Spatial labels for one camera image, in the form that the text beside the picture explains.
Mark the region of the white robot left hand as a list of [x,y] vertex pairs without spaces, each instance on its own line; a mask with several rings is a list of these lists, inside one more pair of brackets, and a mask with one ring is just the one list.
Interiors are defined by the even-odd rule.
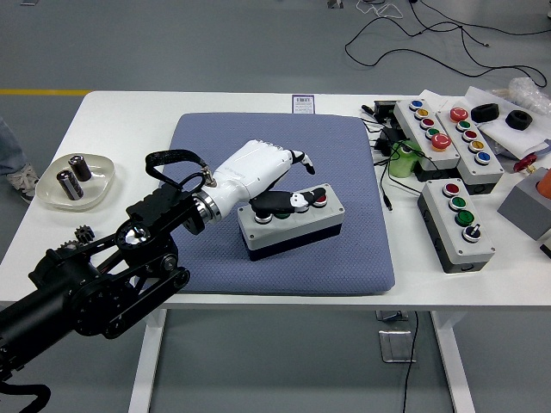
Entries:
[[313,162],[305,152],[249,140],[215,170],[215,185],[205,185],[202,190],[215,205],[214,215],[223,219],[238,203],[272,188],[296,163],[315,174]]

